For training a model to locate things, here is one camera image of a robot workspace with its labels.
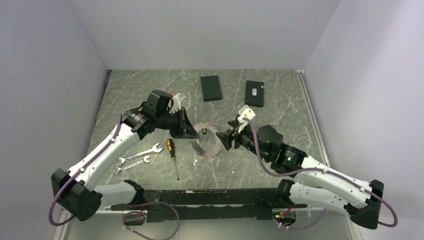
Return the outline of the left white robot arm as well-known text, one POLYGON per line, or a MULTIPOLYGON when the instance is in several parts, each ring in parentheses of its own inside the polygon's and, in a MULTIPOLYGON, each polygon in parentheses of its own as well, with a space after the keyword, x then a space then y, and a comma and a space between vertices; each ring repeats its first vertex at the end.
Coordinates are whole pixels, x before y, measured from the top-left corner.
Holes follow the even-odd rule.
POLYGON ((139 184, 132 180, 112 185, 99 182, 119 157, 156 129, 167 130, 174 139, 199 138, 182 106, 185 98, 183 93, 151 91, 139 107, 118 116, 112 132, 85 158, 68 170, 57 169, 51 175, 54 199, 49 210, 50 223, 58 225, 53 220, 56 204, 81 222, 104 207, 126 205, 131 210, 139 209, 145 202, 144 189, 139 184))

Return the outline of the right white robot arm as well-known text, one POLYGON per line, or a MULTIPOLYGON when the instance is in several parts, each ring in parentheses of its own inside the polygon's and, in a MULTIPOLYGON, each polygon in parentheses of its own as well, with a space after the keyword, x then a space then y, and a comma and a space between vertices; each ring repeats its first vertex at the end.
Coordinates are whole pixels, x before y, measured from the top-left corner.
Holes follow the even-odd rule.
POLYGON ((275 194, 276 203, 287 208, 290 205, 317 205, 348 216, 350 220, 366 229, 377 229, 384 184, 379 180, 370 182, 338 172, 315 160, 306 152, 283 141, 283 135, 271 125, 258 130, 247 125, 241 129, 237 120, 229 121, 226 132, 215 135, 226 150, 244 147, 256 156, 260 164, 270 164, 265 171, 283 179, 275 194))

